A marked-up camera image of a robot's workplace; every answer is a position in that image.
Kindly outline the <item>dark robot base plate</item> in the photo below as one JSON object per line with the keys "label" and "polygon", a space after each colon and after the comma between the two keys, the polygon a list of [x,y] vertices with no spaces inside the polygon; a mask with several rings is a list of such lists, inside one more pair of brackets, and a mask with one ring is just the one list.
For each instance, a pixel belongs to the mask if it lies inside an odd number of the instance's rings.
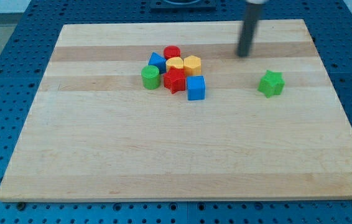
{"label": "dark robot base plate", "polygon": [[151,0],[151,11],[216,9],[216,0]]}

